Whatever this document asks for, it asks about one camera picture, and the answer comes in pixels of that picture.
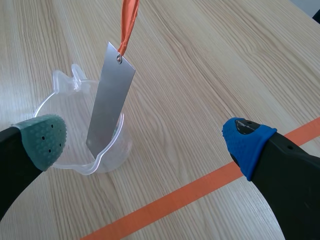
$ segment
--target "textured rubber pad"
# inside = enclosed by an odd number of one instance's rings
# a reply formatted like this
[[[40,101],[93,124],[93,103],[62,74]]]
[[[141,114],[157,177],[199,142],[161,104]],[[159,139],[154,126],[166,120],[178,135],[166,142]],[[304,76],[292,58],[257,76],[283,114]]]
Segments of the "textured rubber pad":
[[[46,171],[60,157],[67,128],[58,115],[43,115],[13,125],[21,132],[22,144],[33,164]]]
[[[233,117],[226,121],[222,134],[229,153],[237,160],[246,179],[251,181],[261,151],[277,129],[260,125],[250,134],[241,134],[236,127],[236,120],[243,120],[243,118]]]

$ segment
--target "orange tape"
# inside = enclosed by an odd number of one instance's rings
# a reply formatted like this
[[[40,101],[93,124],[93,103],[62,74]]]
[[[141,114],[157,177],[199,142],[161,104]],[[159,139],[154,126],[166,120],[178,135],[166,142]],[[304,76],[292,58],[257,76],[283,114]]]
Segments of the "orange tape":
[[[121,13],[121,44],[118,52],[123,56],[126,52],[132,29],[138,15],[139,0],[123,0]]]
[[[287,133],[284,136],[298,146],[315,139],[316,137],[320,136],[320,117],[306,123],[296,130]]]
[[[284,135],[297,145],[320,136],[320,117]],[[149,203],[146,206],[98,229],[82,240],[119,240],[175,212],[203,196],[231,183],[242,175],[230,162],[209,174]]]

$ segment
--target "orange tape strip on table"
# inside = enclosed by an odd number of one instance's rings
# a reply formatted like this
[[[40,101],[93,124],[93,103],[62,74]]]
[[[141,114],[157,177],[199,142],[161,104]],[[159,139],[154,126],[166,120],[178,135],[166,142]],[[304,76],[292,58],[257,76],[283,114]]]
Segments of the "orange tape strip on table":
[[[320,136],[320,117],[284,135],[301,146]],[[231,183],[243,174],[230,162],[209,174],[98,229],[82,240],[119,240]]]

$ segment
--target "clear plastic measuring cup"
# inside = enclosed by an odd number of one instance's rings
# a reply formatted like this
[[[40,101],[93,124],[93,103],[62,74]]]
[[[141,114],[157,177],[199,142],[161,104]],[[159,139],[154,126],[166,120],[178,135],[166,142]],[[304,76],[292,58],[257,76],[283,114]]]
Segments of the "clear plastic measuring cup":
[[[111,142],[95,159],[86,145],[86,139],[99,82],[87,80],[76,64],[71,69],[73,77],[61,71],[53,73],[53,92],[42,101],[34,117],[56,114],[65,121],[65,147],[53,167],[74,169],[83,175],[110,172],[127,159],[132,147],[125,116],[121,113]]]

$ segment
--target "green rubber fingertip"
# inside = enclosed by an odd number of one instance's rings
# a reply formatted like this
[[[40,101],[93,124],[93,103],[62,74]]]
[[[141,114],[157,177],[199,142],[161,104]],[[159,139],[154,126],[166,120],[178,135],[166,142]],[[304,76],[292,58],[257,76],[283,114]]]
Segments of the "green rubber fingertip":
[[[46,171],[60,157],[66,144],[67,127],[58,115],[43,115],[13,125],[21,132],[22,144],[33,164]]]

